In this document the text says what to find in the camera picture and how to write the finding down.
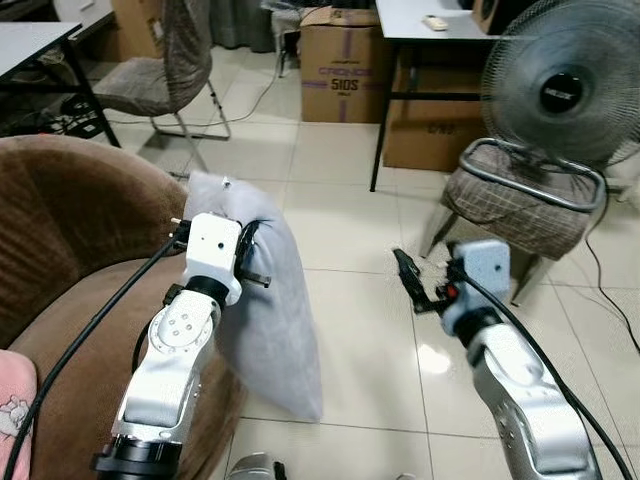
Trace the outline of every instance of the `chair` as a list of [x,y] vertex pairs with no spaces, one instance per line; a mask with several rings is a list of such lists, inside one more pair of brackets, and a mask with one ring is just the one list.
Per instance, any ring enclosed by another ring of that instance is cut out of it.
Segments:
[[[216,92],[211,73],[210,0],[165,0],[163,12],[164,58],[132,58],[102,79],[94,91],[105,108],[146,116],[162,135],[185,137],[200,167],[207,171],[194,139],[229,140],[231,129]],[[226,135],[192,133],[179,111],[207,85]],[[182,133],[161,129],[153,117],[172,114]]]
[[[541,189],[576,203],[588,203],[595,185],[579,175],[551,172],[513,161],[494,145],[482,145],[469,159],[483,170],[500,174],[521,185]],[[582,239],[590,214],[547,203],[520,190],[483,180],[458,168],[445,187],[440,205],[429,219],[420,247],[427,257],[433,247],[463,218],[491,235],[529,254],[511,300],[524,302],[531,289],[553,265]]]
[[[140,157],[86,140],[0,140],[0,348],[35,364],[40,382],[89,318],[162,245],[183,187]],[[94,330],[37,417],[31,479],[94,479],[93,454],[131,376],[138,334],[179,281],[184,255],[160,260]],[[203,372],[179,478],[210,477],[245,390],[221,357]]]
[[284,61],[287,57],[287,49],[285,48],[285,35],[287,33],[300,31],[300,20],[302,18],[302,9],[273,10],[271,14],[271,31],[273,32],[274,43],[276,46],[276,58],[278,59],[278,76],[282,78],[284,75]]

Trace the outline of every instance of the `white cloth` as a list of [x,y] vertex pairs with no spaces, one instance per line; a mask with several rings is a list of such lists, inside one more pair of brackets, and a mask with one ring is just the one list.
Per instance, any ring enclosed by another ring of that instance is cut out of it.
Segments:
[[264,288],[242,283],[225,309],[217,346],[247,388],[301,419],[322,417],[320,361],[302,262],[295,239],[269,196],[239,180],[193,172],[184,218],[212,212],[243,226],[259,220],[243,268],[271,277]]

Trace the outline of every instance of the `power cord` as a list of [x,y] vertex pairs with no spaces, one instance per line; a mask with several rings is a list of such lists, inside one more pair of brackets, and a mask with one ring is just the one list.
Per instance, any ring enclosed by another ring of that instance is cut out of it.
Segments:
[[575,410],[580,412],[584,416],[584,418],[587,419],[587,421],[593,427],[597,435],[602,439],[603,443],[607,447],[607,450],[609,450],[609,452],[611,453],[611,456],[616,462],[616,465],[620,469],[620,472],[622,473],[622,477],[624,478],[624,480],[633,480],[633,476],[631,475],[631,472],[629,471],[627,464],[622,459],[620,452],[618,451],[616,446],[613,444],[613,442],[611,441],[607,433],[604,431],[604,429],[598,423],[598,421],[594,418],[591,412],[587,409],[587,407],[585,407],[584,404],[580,401],[580,399],[578,399],[578,397],[573,393],[571,388],[569,388],[569,386],[564,382],[558,370],[556,370],[556,368],[553,366],[553,363],[551,362],[549,357],[546,355],[546,353],[544,353],[544,350],[542,350],[542,347],[538,344],[535,338],[533,338],[533,336],[529,333],[529,331],[522,324],[522,322],[518,320],[518,317],[516,317],[513,314],[513,312],[511,312],[511,310],[509,310],[507,306],[500,301],[499,298],[497,298],[490,291],[488,291],[486,288],[484,288],[482,285],[476,282],[473,278],[469,277],[469,275],[467,275],[466,272],[458,268],[454,268],[453,271],[458,277],[456,280],[458,279],[462,280],[468,283],[469,285],[471,285],[478,292],[480,292],[482,296],[484,296],[487,300],[489,300],[494,307],[496,307],[505,317],[507,317],[507,319],[518,330],[518,332],[520,332],[520,334],[525,338],[525,340],[529,342],[529,345],[531,345],[531,348],[533,348],[533,350],[538,354],[542,362],[549,369],[549,372],[555,379],[556,383],[558,384],[558,388],[567,399],[567,402],[569,402],[569,404]]
[[104,304],[104,306],[94,315],[91,321],[82,329],[80,334],[76,337],[76,339],[69,345],[69,347],[62,354],[60,359],[53,366],[47,377],[42,382],[42,387],[40,391],[37,393],[29,411],[25,415],[22,425],[20,425],[20,429],[18,430],[18,434],[16,435],[15,441],[13,443],[13,447],[11,447],[11,453],[9,455],[9,459],[7,461],[7,467],[4,471],[3,480],[12,480],[13,473],[16,468],[16,463],[18,461],[18,456],[20,455],[20,450],[22,449],[22,444],[24,443],[27,434],[29,433],[29,429],[31,427],[31,423],[35,418],[36,414],[40,411],[40,407],[44,402],[45,397],[49,393],[49,390],[53,386],[53,383],[58,378],[62,369],[67,365],[69,360],[73,357],[73,355],[78,351],[80,346],[84,343],[84,341],[91,335],[93,330],[102,322],[104,317],[113,309],[114,306],[126,295],[126,293],[133,287],[142,276],[149,271],[153,265],[155,265],[158,260],[165,256],[165,254],[171,250],[176,242],[184,242],[185,236],[188,235],[189,227],[187,223],[181,223],[173,236],[156,252],[153,254],[151,258],[149,258],[132,276],[122,285],[118,291]]
[[[253,105],[253,108],[251,108],[251,110],[249,111],[249,113],[238,117],[238,118],[232,118],[231,120],[227,120],[227,123],[235,123],[235,122],[241,122],[242,120],[246,120],[247,118],[251,117],[256,110],[258,109],[258,106],[260,105],[260,102],[262,101],[262,99],[264,98],[264,96],[267,94],[267,92],[271,89],[271,87],[273,86],[273,84],[275,83],[276,79],[278,78],[278,62],[276,59],[276,66],[274,68],[273,71],[273,77],[271,77],[271,81],[269,82],[269,85],[266,86],[266,88],[262,91],[262,93],[260,94],[260,96],[258,96],[258,100],[256,100],[256,103]],[[147,124],[149,123],[146,120],[134,120],[131,122],[128,121],[122,121],[122,120],[109,120],[109,123],[115,123],[118,125],[141,125],[141,124]],[[214,122],[214,123],[187,123],[186,126],[187,127],[194,127],[194,128],[206,128],[206,127],[215,127],[216,125],[223,125],[224,122]],[[179,127],[180,124],[178,123],[167,123],[167,124],[158,124],[159,127]]]
[[[607,183],[607,178],[604,176],[604,173],[602,172],[598,172],[598,173],[600,173],[600,175],[602,175],[602,178],[604,179],[605,191],[608,191],[609,184]],[[625,328],[629,333],[629,337],[631,338],[631,341],[633,342],[633,346],[635,347],[638,355],[640,355],[640,345],[638,344],[638,341],[636,340],[636,337],[633,334],[633,329],[631,328],[631,322],[629,321],[629,317],[627,317],[627,315],[624,313],[622,308],[620,308],[620,306],[616,302],[614,302],[613,299],[602,288],[602,264],[600,263],[600,259],[598,258],[598,255],[596,254],[590,242],[591,234],[602,223],[608,210],[609,210],[609,195],[605,195],[604,208],[602,209],[602,213],[600,214],[600,217],[598,217],[598,220],[596,220],[596,222],[591,226],[591,228],[585,235],[584,243],[587,245],[589,252],[591,252],[593,259],[596,262],[596,267],[598,269],[598,284],[597,284],[598,291],[602,294],[604,298],[607,299],[607,301],[611,304],[611,306],[615,308],[622,316],[622,319],[624,320],[624,323],[625,323]]]

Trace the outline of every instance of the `fan motor housing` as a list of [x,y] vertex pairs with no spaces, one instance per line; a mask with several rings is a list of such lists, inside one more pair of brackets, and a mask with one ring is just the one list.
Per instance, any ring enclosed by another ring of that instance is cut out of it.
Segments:
[[540,89],[540,104],[550,113],[566,113],[582,99],[582,81],[570,73],[560,72],[549,77]]

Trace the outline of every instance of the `gray office chair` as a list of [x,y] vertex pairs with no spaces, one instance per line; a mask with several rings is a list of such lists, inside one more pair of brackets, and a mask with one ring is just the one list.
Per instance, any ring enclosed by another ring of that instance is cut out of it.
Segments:
[[[586,204],[594,195],[595,185],[586,178],[516,163],[508,152],[496,146],[481,145],[473,149],[469,160],[486,172],[570,202]],[[589,225],[590,213],[545,202],[458,168],[429,218],[420,256],[427,258],[460,218],[529,254],[528,265],[519,276],[511,299],[514,305],[521,305],[553,263],[580,242]]]
[[[94,88],[103,107],[149,117],[159,134],[185,137],[205,171],[207,167],[195,139],[231,138],[229,123],[209,80],[212,66],[210,4],[210,0],[165,0],[164,58],[132,58],[115,68]],[[180,116],[179,111],[200,93],[205,84],[220,112],[226,135],[191,133]],[[182,133],[158,127],[153,117],[166,114],[176,118]]]

